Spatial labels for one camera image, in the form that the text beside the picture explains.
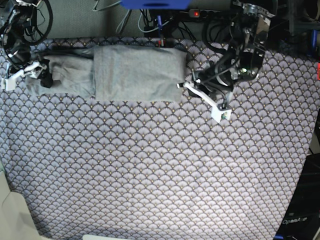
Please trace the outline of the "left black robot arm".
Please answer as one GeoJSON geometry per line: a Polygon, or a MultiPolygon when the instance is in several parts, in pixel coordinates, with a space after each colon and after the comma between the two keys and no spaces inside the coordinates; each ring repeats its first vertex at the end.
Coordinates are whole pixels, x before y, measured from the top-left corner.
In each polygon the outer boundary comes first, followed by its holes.
{"type": "Polygon", "coordinates": [[[233,0],[230,10],[209,12],[204,17],[201,36],[204,45],[221,54],[201,71],[192,72],[191,80],[177,84],[193,97],[211,106],[211,118],[217,123],[230,120],[229,106],[237,83],[258,78],[266,53],[271,19],[278,11],[276,0],[233,0]],[[220,21],[228,29],[228,48],[214,47],[209,41],[210,24],[220,21]]]}

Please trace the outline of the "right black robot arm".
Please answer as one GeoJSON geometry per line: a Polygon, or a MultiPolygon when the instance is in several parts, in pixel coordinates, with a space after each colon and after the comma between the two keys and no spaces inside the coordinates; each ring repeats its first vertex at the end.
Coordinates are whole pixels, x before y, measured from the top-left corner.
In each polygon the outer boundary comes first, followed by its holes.
{"type": "Polygon", "coordinates": [[[48,0],[2,0],[0,2],[0,46],[8,60],[6,74],[0,80],[2,90],[16,89],[17,79],[29,77],[39,80],[40,85],[51,88],[52,74],[49,60],[35,56],[31,47],[43,42],[53,25],[53,11],[48,0]],[[41,3],[48,11],[48,24],[41,32],[38,13],[41,3]]]}

